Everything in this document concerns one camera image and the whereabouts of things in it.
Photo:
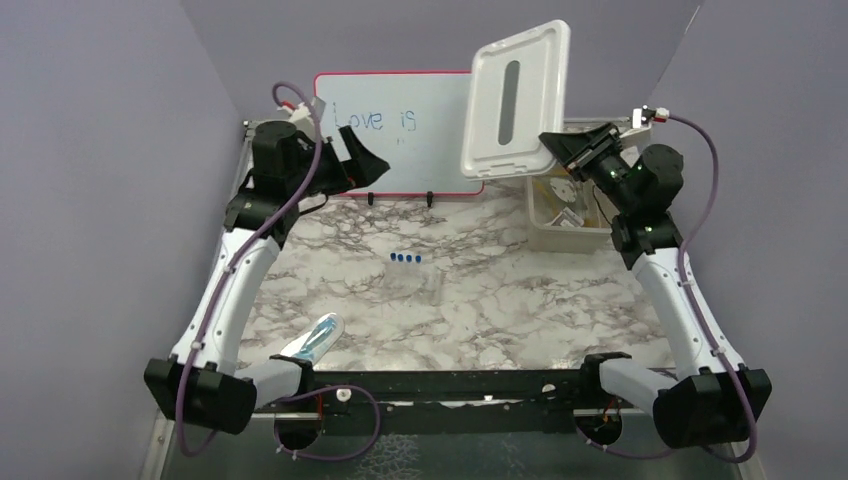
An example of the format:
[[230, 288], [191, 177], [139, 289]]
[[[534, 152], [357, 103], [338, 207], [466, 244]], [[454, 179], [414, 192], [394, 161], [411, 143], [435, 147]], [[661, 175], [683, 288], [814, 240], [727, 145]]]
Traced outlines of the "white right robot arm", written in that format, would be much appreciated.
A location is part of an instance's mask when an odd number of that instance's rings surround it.
[[579, 398], [600, 407], [615, 396], [642, 409], [671, 449], [747, 442], [737, 460], [748, 460], [772, 385], [723, 335], [692, 273], [687, 240], [669, 212], [684, 183], [682, 155], [654, 144], [628, 164], [612, 124], [539, 139], [570, 176], [592, 182], [617, 209], [613, 245], [648, 294], [675, 362], [670, 378], [623, 353], [590, 356], [576, 383]]

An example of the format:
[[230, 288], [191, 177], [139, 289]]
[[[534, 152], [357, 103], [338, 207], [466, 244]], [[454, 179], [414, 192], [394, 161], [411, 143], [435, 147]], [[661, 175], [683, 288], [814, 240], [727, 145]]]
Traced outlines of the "yellow rubber tubing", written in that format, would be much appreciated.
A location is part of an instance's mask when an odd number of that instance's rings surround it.
[[562, 201], [555, 194], [547, 179], [534, 179], [533, 188], [553, 214], [557, 214], [561, 210]]

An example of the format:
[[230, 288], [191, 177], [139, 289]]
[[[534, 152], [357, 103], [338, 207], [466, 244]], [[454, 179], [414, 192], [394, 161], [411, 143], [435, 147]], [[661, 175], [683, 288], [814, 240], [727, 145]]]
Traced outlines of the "white plastic container lid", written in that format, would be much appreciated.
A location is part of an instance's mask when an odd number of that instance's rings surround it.
[[539, 139], [563, 128], [571, 28], [551, 20], [481, 47], [471, 66], [460, 171], [535, 176], [555, 164]]

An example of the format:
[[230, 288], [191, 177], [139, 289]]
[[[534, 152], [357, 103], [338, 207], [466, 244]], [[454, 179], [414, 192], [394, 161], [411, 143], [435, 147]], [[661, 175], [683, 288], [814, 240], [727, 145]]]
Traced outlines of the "bag of filter paper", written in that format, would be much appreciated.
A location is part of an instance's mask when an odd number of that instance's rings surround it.
[[584, 216], [586, 203], [582, 186], [566, 177], [550, 177], [549, 186], [554, 195], [574, 213]]

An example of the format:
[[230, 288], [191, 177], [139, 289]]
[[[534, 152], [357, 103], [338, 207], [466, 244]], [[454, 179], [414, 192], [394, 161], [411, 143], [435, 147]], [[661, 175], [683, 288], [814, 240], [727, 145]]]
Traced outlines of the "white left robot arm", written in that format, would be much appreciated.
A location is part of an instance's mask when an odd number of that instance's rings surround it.
[[300, 200], [370, 186], [390, 169], [352, 127], [338, 132], [347, 160], [331, 140], [315, 140], [289, 121], [260, 123], [248, 138], [253, 166], [226, 206], [210, 281], [169, 356], [150, 360], [144, 371], [168, 419], [236, 435], [269, 403], [298, 411], [313, 401], [309, 377], [344, 331], [339, 314], [314, 321], [288, 353], [243, 369], [237, 359], [259, 287], [301, 216]]

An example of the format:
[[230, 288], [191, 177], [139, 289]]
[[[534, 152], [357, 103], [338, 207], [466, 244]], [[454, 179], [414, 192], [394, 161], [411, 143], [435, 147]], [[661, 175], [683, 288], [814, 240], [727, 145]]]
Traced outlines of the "small bag black granules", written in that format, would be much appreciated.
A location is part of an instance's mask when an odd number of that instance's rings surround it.
[[556, 227], [569, 226], [582, 228], [585, 226], [585, 218], [571, 208], [565, 206], [550, 221], [549, 225]]

